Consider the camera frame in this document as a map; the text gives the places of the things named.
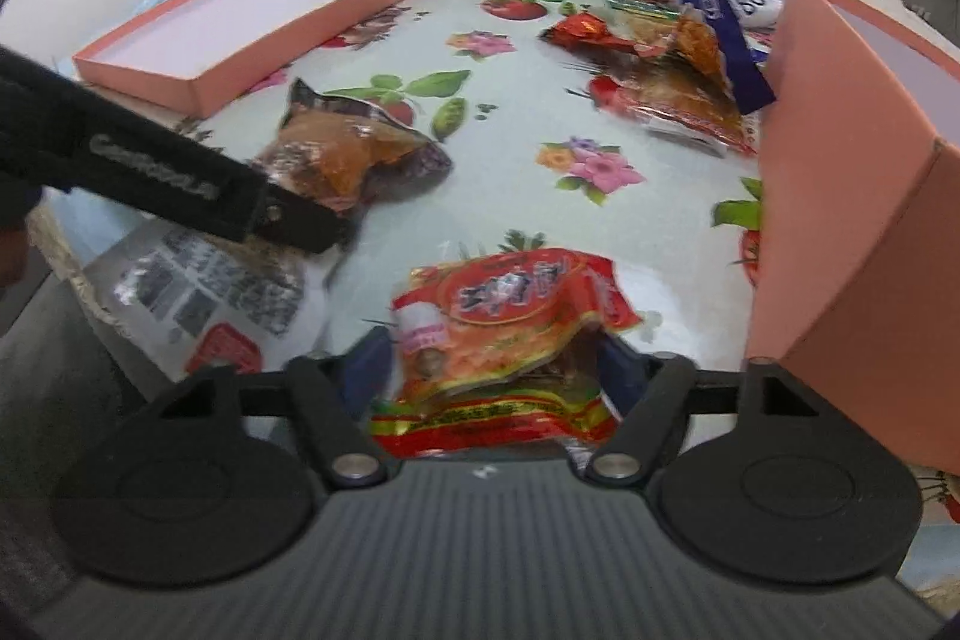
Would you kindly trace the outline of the person's left hand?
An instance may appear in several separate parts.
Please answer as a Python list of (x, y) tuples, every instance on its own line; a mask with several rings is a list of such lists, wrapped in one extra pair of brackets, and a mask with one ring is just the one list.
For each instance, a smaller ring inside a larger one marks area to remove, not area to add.
[(39, 205), (43, 189), (2, 175), (0, 187), (0, 286), (18, 283), (29, 255), (26, 218)]

